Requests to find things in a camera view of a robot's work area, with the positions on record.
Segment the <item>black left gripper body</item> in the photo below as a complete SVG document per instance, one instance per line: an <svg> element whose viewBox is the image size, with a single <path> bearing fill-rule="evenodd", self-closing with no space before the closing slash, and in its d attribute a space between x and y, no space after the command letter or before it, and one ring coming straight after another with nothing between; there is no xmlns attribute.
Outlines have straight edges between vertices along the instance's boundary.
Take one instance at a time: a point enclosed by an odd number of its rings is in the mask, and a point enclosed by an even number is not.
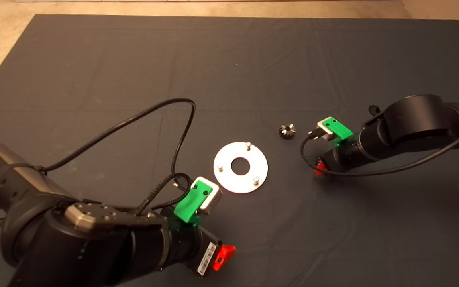
<svg viewBox="0 0 459 287"><path fill-rule="evenodd" d="M180 228L178 232L177 262L205 278L211 273L222 240L204 228Z"/></svg>

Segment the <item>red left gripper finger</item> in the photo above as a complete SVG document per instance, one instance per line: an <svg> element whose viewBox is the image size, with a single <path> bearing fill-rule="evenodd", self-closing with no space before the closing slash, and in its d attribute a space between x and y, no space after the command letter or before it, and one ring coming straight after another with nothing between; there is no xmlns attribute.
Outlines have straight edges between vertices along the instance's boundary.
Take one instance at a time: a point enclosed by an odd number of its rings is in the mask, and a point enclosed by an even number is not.
<svg viewBox="0 0 459 287"><path fill-rule="evenodd" d="M221 245L213 262L213 270L219 271L224 265L224 263L226 263L232 258L236 250L237 248L233 245Z"/></svg>

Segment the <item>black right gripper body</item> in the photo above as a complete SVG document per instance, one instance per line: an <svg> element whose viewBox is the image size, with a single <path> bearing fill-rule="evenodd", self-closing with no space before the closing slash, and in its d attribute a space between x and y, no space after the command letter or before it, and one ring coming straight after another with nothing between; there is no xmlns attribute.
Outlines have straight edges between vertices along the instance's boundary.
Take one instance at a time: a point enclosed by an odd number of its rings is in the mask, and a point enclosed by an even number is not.
<svg viewBox="0 0 459 287"><path fill-rule="evenodd" d="M365 156L355 142L334 147L324 153L324 165L329 171L347 172L365 164Z"/></svg>

